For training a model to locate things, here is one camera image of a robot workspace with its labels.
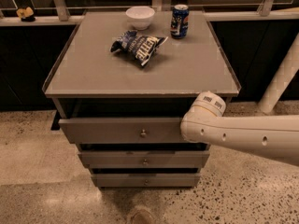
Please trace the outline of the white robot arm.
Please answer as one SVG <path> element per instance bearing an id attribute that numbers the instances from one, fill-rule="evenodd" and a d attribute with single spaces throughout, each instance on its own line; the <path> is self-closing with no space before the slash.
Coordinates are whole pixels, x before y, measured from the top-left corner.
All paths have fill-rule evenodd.
<path id="1" fill-rule="evenodd" d="M 226 117 L 226 103 L 217 94 L 200 93 L 184 115 L 184 140 L 249 153 L 299 165 L 299 117 Z"/>

